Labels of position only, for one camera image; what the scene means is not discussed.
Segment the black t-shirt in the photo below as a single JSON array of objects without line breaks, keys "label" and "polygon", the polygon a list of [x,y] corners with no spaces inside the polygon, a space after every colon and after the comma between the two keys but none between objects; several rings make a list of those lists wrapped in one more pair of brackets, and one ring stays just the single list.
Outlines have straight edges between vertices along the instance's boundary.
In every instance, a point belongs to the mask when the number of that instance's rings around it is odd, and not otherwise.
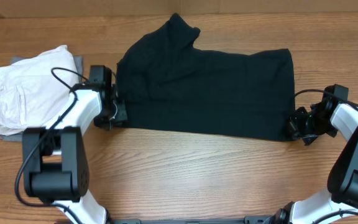
[{"label": "black t-shirt", "polygon": [[295,109],[290,51],[200,50],[193,45],[199,34],[174,14],[125,53],[117,89],[126,126],[287,141]]}]

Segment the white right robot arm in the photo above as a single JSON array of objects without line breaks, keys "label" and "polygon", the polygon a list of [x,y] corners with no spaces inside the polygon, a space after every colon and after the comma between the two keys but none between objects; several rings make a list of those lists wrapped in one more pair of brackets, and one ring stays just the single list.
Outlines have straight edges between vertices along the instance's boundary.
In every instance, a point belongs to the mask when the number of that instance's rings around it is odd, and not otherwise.
[{"label": "white right robot arm", "polygon": [[309,146],[324,134],[341,134],[346,145],[331,169],[327,186],[308,199],[290,202],[266,223],[332,223],[358,217],[358,104],[347,99],[348,88],[335,84],[322,90],[322,100],[294,111],[287,134]]}]

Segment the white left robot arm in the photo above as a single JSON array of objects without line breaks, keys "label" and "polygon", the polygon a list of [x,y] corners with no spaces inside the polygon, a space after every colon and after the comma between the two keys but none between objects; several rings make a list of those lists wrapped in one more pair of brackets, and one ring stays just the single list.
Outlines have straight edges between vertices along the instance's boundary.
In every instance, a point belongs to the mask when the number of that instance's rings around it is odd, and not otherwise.
[{"label": "white left robot arm", "polygon": [[112,83],[115,76],[104,65],[91,66],[83,83],[68,88],[68,102],[51,121],[23,132],[23,162],[14,184],[20,203],[35,206],[21,197],[23,187],[27,196],[40,200],[38,207],[58,208],[72,223],[112,223],[89,190],[83,135],[91,123],[110,130],[127,121],[125,102]]}]

